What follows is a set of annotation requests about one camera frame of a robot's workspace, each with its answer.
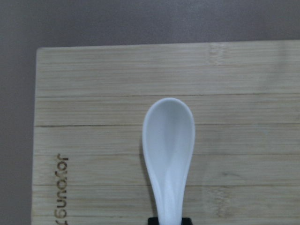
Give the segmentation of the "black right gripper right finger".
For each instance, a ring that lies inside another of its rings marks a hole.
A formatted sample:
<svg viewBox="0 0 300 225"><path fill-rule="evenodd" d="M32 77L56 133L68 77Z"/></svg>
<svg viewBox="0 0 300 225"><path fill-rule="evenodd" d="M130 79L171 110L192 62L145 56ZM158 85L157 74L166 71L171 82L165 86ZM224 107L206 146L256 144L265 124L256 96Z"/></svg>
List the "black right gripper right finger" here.
<svg viewBox="0 0 300 225"><path fill-rule="evenodd" d="M183 217L181 219L181 225L193 225L193 222L192 222L191 218Z"/></svg>

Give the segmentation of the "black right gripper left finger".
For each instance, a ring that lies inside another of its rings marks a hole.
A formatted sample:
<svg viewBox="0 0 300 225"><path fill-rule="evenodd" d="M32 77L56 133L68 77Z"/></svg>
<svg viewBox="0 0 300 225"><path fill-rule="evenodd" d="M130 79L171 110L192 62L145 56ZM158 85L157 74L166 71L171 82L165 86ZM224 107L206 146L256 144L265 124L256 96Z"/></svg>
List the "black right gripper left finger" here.
<svg viewBox="0 0 300 225"><path fill-rule="evenodd" d="M150 218L148 218L147 225L159 225L158 217L150 217Z"/></svg>

